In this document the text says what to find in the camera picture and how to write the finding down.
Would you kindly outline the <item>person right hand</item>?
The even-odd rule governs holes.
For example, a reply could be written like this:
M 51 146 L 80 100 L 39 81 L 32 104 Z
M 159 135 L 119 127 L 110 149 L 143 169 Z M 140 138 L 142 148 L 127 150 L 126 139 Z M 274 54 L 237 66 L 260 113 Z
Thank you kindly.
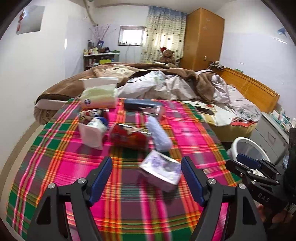
M 267 220 L 272 217 L 271 223 L 288 223 L 293 218 L 293 215 L 286 209 L 283 209 L 277 214 L 272 214 L 271 209 L 264 207 L 262 204 L 258 204 L 257 210 L 262 222 L 267 222 Z

